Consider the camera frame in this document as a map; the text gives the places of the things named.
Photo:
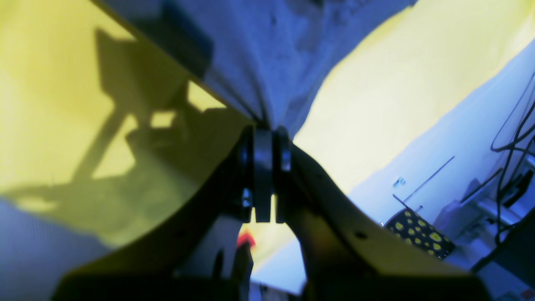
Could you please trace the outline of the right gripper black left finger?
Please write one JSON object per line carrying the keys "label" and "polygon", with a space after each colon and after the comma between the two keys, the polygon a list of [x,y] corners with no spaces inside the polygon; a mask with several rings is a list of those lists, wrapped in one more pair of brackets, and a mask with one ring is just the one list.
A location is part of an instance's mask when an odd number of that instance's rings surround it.
{"label": "right gripper black left finger", "polygon": [[254,128],[176,213],[125,247],[68,273],[52,301],[248,301],[252,256],[238,246],[251,201]]}

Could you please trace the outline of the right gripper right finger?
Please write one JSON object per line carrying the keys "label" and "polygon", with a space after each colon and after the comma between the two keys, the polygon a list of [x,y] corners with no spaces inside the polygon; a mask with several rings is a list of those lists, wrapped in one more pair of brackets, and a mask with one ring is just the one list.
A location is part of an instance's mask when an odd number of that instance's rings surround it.
{"label": "right gripper right finger", "polygon": [[274,132],[274,185],[306,270],[303,301],[489,301],[478,278],[376,224],[327,172]]}

